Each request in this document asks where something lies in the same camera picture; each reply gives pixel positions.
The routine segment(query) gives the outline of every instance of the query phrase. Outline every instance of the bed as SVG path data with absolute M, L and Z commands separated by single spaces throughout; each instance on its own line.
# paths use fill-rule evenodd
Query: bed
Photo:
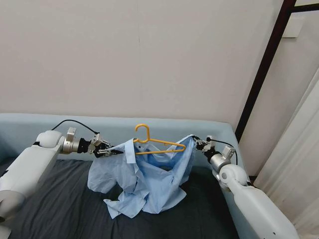
M 99 131 L 116 145 L 132 137 L 138 123 L 150 126 L 156 138 L 177 141 L 188 134 L 205 138 L 213 135 L 238 150 L 231 126 L 201 120 L 126 119 L 29 114 L 0 114 L 0 173 L 37 135 L 65 119 L 81 121 Z M 92 133 L 68 122 L 57 130 L 77 128 L 76 136 L 90 139 Z M 10 239 L 157 239 L 157 238 L 257 238 L 243 215 L 234 205 L 231 193 L 222 191 L 211 173 L 210 164 L 197 152 L 189 180 L 181 188 L 187 193 L 177 206 L 158 215 L 140 212 L 129 219 L 119 215 L 111 219 L 104 198 L 116 199 L 121 192 L 115 186 L 107 195 L 89 190 L 87 175 L 94 156 L 59 155 L 43 186 L 30 197 L 21 211 L 3 225 L 12 232 Z M 243 167 L 240 152 L 238 164 Z

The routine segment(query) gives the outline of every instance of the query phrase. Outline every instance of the light blue shirt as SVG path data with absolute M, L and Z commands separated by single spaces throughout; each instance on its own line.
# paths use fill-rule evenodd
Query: light blue shirt
M 174 207 L 186 196 L 179 186 L 188 180 L 195 143 L 191 135 L 178 143 L 186 146 L 183 152 L 135 155 L 135 152 L 158 149 L 149 143 L 133 143 L 130 139 L 110 148 L 123 154 L 94 159 L 89 170 L 88 188 L 107 193 L 118 183 L 123 189 L 117 201 L 103 200 L 112 219 L 119 214 L 133 218 L 140 210 L 157 214 Z M 175 148 L 181 147 L 172 145 L 169 149 Z

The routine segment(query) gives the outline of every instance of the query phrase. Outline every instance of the hanger hook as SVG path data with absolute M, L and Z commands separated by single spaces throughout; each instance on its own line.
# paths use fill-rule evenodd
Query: hanger hook
M 146 143 L 146 142 L 148 142 L 149 141 L 149 139 L 150 139 L 150 127 L 147 125 L 147 124 L 145 124 L 145 123 L 140 123 L 140 124 L 138 124 L 137 126 L 135 126 L 135 131 L 137 132 L 138 131 L 138 128 L 139 127 L 141 127 L 141 126 L 144 126 L 145 128 L 146 128 L 146 134 L 147 134 L 147 139 L 145 139 L 145 140 L 140 140 L 140 139 L 134 139 L 134 143 L 135 142 L 139 142 L 139 143 Z

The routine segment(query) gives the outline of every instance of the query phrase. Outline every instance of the curtain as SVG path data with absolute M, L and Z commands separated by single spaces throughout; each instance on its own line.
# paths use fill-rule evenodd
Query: curtain
M 319 238 L 319 69 L 254 184 L 301 238 Z

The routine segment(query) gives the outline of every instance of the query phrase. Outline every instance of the dark wooden door frame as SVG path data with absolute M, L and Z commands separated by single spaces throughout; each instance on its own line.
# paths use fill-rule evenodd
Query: dark wooden door frame
M 274 59 L 275 53 L 279 46 L 280 40 L 284 34 L 285 28 L 287 26 L 288 20 L 291 13 L 293 12 L 304 12 L 304 11 L 315 11 L 319 10 L 319 3 L 295 6 L 296 0 L 284 0 L 280 12 L 278 14 L 274 29 L 269 38 L 264 56 L 260 62 L 255 80 L 249 92 L 243 113 L 239 119 L 235 135 L 237 141 L 239 142 L 250 114 L 253 110 L 257 97 L 259 95 L 260 89 L 265 81 L 270 65 Z

